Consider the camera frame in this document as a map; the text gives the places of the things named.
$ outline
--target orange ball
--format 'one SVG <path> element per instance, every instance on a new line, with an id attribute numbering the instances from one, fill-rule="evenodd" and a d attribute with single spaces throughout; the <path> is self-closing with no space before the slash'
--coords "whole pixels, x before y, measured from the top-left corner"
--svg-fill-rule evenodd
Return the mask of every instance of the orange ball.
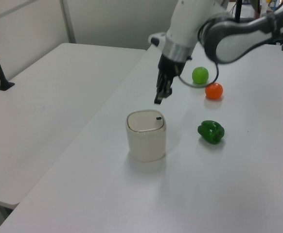
<path id="1" fill-rule="evenodd" d="M 224 89 L 219 83 L 213 83 L 205 87 L 206 97 L 212 100 L 220 98 L 223 92 Z"/>

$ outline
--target green ball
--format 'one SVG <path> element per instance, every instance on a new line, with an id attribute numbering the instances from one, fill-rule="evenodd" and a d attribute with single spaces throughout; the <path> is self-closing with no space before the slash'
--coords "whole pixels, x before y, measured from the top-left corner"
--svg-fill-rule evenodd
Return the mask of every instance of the green ball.
<path id="1" fill-rule="evenodd" d="M 192 80 L 196 84 L 205 84 L 209 79 L 209 72 L 204 67 L 197 67 L 192 72 Z"/>

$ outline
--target white table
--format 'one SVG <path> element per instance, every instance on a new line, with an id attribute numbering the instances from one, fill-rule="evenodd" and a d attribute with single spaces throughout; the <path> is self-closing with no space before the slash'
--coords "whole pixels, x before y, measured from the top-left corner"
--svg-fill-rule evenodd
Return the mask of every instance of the white table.
<path id="1" fill-rule="evenodd" d="M 154 105 L 160 52 L 151 47 L 128 77 L 0 227 L 0 233 L 283 233 L 283 52 L 263 46 L 220 66 L 221 101 L 178 79 Z M 276 56 L 279 63 L 266 68 Z M 194 67 L 215 67 L 200 46 Z M 157 109 L 167 122 L 166 157 L 128 156 L 126 116 Z M 226 129 L 211 145 L 196 129 Z"/>
<path id="2" fill-rule="evenodd" d="M 0 91 L 0 205 L 23 200 L 144 54 L 62 44 Z"/>

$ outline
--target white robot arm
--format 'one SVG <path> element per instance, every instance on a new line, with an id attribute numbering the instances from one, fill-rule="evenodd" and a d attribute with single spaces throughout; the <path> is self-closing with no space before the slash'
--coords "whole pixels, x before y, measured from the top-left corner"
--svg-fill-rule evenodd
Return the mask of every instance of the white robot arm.
<path id="1" fill-rule="evenodd" d="M 171 95 L 173 78 L 181 74 L 198 41 L 213 62 L 227 64 L 283 35 L 283 6 L 252 22 L 237 23 L 222 7 L 224 2 L 179 0 L 167 33 L 149 37 L 162 49 L 155 103 Z"/>

